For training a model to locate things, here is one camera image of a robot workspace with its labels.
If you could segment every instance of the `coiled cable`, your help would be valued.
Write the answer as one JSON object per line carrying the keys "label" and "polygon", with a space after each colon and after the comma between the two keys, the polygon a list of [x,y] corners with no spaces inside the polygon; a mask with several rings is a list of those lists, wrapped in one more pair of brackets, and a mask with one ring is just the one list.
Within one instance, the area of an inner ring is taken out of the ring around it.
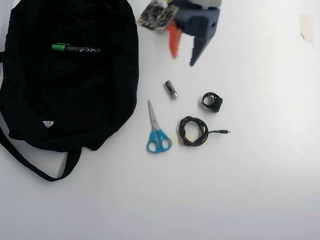
{"label": "coiled cable", "polygon": [[[189,122],[196,123],[198,125],[198,127],[200,128],[200,131],[201,131],[201,136],[195,141],[190,141],[186,137],[185,127]],[[192,117],[192,116],[186,116],[184,119],[182,119],[180,121],[179,134],[180,134],[180,137],[183,140],[183,144],[186,145],[186,146],[192,146],[192,147],[201,146],[202,144],[204,144],[207,141],[207,139],[209,137],[209,134],[212,134],[212,133],[229,134],[229,133],[231,133],[231,131],[229,131],[229,130],[213,130],[213,131],[209,131],[208,126],[204,121],[202,121],[199,118]]]}

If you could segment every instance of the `black plastic clip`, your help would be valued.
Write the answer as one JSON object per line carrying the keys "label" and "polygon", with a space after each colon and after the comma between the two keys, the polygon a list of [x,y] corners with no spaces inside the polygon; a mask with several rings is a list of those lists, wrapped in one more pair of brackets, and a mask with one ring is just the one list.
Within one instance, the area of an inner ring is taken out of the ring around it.
{"label": "black plastic clip", "polygon": [[[209,96],[213,96],[213,98],[214,98],[214,103],[211,105],[205,104],[205,99]],[[218,113],[220,111],[220,108],[221,108],[223,101],[224,100],[221,97],[219,97],[217,94],[215,94],[214,92],[208,92],[202,98],[203,106],[205,106],[207,109],[211,109],[214,113]]]}

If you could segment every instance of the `bag handle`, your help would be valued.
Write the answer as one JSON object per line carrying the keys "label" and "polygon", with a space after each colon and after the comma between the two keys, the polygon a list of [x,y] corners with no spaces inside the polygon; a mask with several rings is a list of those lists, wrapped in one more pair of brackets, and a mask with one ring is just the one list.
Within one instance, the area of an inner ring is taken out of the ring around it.
{"label": "bag handle", "polygon": [[71,174],[73,169],[76,167],[77,163],[79,162],[82,148],[77,150],[72,150],[67,153],[66,158],[66,164],[65,169],[61,177],[55,178],[51,177],[48,174],[44,173],[40,169],[36,168],[34,165],[32,165],[28,160],[26,160],[20,152],[15,148],[15,146],[12,145],[11,142],[7,139],[4,132],[2,131],[0,127],[0,144],[12,155],[15,159],[17,159],[22,165],[24,165],[26,168],[30,169],[35,174],[39,175],[41,178],[49,181],[49,182],[55,182],[61,179],[66,178]]}

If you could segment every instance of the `scissor blade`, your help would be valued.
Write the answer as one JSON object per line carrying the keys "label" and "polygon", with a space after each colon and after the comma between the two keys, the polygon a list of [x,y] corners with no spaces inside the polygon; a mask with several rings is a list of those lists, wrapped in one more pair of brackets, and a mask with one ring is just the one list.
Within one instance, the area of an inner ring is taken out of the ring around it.
{"label": "scissor blade", "polygon": [[148,107],[149,107],[149,115],[150,115],[150,122],[151,122],[151,126],[152,126],[152,130],[160,130],[160,127],[158,125],[158,121],[156,119],[156,114],[154,111],[154,108],[152,107],[151,101],[148,101]]}

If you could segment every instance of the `marker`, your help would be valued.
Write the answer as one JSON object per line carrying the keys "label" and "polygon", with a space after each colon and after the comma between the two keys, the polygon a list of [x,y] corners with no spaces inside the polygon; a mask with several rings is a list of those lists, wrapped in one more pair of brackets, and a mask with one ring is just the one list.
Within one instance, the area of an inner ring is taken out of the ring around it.
{"label": "marker", "polygon": [[57,43],[52,45],[55,52],[80,53],[80,54],[96,54],[101,51],[99,48],[70,46],[70,44]]}

